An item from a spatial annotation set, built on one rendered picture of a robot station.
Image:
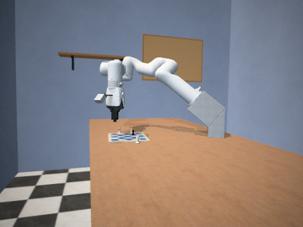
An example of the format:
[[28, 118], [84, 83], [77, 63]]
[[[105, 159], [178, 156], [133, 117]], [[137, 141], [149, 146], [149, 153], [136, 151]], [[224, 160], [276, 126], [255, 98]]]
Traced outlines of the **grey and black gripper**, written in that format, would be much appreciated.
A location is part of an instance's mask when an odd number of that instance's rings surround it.
[[108, 87], [106, 94], [113, 95], [106, 97], [106, 105], [107, 108], [110, 109], [111, 120], [113, 120], [113, 113], [114, 113], [114, 120], [118, 120], [118, 112], [120, 112], [120, 109], [123, 109], [125, 105], [124, 88]]

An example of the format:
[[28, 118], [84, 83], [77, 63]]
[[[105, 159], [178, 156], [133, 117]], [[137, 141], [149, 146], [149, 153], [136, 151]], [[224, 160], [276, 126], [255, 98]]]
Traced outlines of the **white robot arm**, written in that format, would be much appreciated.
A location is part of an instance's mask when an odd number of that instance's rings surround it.
[[[150, 63], [143, 63], [133, 57], [125, 57], [123, 62], [118, 59], [116, 61], [102, 62], [100, 65], [100, 73], [102, 76], [108, 76], [108, 87], [122, 87], [122, 81], [130, 81], [133, 78], [133, 67], [141, 74], [149, 77], [156, 77], [156, 79], [170, 89], [177, 95], [183, 98], [189, 105], [202, 93], [201, 87], [198, 89], [192, 88], [182, 78], [173, 75], [178, 70], [178, 64], [172, 59], [158, 57]], [[96, 103], [103, 103], [108, 95], [99, 93], [94, 101]]]

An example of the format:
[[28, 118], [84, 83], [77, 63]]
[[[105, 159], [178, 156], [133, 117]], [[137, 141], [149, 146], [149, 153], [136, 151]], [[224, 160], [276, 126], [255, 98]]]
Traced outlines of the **blue and cream chessboard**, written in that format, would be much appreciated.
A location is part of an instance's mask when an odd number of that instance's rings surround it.
[[139, 136], [139, 142], [150, 141], [144, 133], [109, 133], [109, 142], [136, 142], [136, 136]]

